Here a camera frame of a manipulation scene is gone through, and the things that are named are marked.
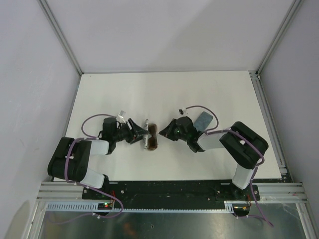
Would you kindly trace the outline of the newspaper print pouch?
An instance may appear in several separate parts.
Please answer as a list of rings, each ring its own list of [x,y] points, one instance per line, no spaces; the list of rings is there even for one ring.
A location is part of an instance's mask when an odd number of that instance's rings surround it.
[[[146,119],[143,128],[148,130],[148,126],[151,123],[152,122],[150,122],[148,119]],[[149,134],[143,136],[144,149],[146,149],[146,150],[148,150],[148,137],[149,137]]]

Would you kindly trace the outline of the brown sunglasses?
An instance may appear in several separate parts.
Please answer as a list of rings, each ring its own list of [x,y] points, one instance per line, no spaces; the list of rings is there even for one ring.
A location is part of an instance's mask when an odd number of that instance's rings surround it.
[[[157,132],[158,127],[156,124],[151,123],[148,126],[149,137],[148,137],[148,150],[156,150],[158,147],[158,140],[157,140]]]

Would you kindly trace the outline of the blue glasses case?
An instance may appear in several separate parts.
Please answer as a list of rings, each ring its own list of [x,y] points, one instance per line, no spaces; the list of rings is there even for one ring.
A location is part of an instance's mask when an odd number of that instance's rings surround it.
[[[202,112],[193,125],[197,131],[204,132],[212,121],[213,116],[211,114],[207,112]]]

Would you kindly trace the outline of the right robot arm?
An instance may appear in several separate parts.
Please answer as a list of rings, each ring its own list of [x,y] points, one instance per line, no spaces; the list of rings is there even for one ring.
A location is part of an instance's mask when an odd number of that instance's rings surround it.
[[[194,153],[224,148],[236,161],[237,167],[230,183],[230,195],[241,200],[248,194],[248,187],[256,175],[257,168],[264,163],[264,155],[269,148],[265,139],[241,121],[230,128],[202,132],[195,128],[189,117],[172,119],[159,132],[171,141],[182,140]]]

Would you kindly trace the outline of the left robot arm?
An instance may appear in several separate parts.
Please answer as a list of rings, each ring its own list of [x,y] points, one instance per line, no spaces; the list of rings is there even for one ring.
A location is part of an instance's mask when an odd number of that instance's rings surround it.
[[[133,144],[142,140],[148,133],[132,119],[119,122],[114,117],[105,118],[97,137],[61,138],[49,162],[48,175],[92,187],[95,196],[105,199],[110,193],[110,186],[106,184],[108,176],[88,167],[90,157],[110,155],[118,142],[126,141]]]

